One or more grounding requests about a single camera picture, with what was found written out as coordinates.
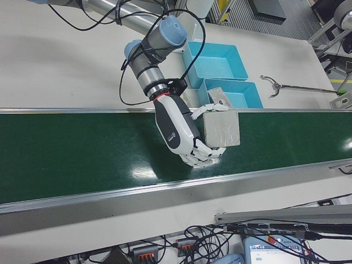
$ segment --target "electrical connector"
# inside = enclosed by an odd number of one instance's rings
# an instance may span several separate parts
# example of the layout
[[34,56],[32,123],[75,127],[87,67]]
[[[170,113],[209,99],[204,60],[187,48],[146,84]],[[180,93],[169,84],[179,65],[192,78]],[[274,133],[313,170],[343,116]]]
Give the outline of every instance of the electrical connector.
[[134,264],[156,263],[158,261],[158,246],[141,246],[132,249],[131,258]]
[[196,239],[191,239],[191,238],[182,238],[176,240],[176,245],[177,245],[177,256],[178,257],[184,257],[187,252],[191,251],[194,247],[194,244],[196,243]]

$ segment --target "white table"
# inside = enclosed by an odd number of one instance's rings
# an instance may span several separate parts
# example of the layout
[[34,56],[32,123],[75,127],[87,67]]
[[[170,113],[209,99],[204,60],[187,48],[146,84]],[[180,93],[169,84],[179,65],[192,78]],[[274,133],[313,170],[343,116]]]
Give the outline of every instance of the white table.
[[[88,25],[78,10],[59,10],[73,23]],[[116,25],[77,32],[48,7],[20,0],[2,1],[0,21],[1,107],[122,107],[118,81],[123,49],[142,36]],[[268,99],[273,89],[259,79],[261,74],[283,84],[332,89],[305,41],[216,25],[207,25],[207,41],[237,45],[249,81],[257,84],[266,108],[329,108],[335,98],[325,93],[282,91]],[[170,55],[161,68],[166,77],[179,77],[184,70],[180,54]],[[131,71],[124,83],[127,101],[145,100]],[[266,210],[321,200],[349,193],[352,184],[351,177],[324,166],[259,175],[231,184],[143,194],[94,206],[0,216],[0,227],[13,233],[0,236],[0,263],[31,263],[176,232],[193,224],[212,223],[213,215],[224,211]],[[74,219],[96,212],[107,217],[87,222]],[[71,218],[74,224],[48,227],[53,219]],[[34,223],[47,228],[18,233]]]

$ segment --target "robotic finger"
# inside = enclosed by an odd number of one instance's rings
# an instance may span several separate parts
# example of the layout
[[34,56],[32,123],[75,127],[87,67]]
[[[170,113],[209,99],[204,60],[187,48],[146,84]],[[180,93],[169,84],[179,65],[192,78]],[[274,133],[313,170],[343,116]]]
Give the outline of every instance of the robotic finger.
[[192,119],[196,120],[198,117],[208,111],[227,111],[229,108],[219,103],[209,103],[196,109],[192,114]]

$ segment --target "logo on robot hand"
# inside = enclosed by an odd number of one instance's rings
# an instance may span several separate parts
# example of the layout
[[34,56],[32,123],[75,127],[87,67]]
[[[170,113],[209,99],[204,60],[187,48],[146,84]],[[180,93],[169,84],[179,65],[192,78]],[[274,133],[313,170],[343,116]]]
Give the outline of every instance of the logo on robot hand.
[[174,138],[176,138],[176,133],[175,133],[175,132],[172,132],[172,134],[167,137],[167,141],[170,142],[170,141],[173,140]]

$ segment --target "floor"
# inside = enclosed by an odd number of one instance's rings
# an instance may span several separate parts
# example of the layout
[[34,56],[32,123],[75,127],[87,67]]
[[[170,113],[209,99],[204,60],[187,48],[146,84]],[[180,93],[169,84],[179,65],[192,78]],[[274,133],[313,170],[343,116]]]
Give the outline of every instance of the floor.
[[[255,16],[248,0],[237,0],[231,7],[227,23],[223,25],[298,40],[307,40],[320,29],[321,24],[307,0],[279,1],[287,16],[282,24],[274,19]],[[210,12],[210,20],[213,23],[216,21],[217,14],[219,14],[219,7],[215,1]],[[317,43],[325,44],[327,41],[328,38],[323,35]]]

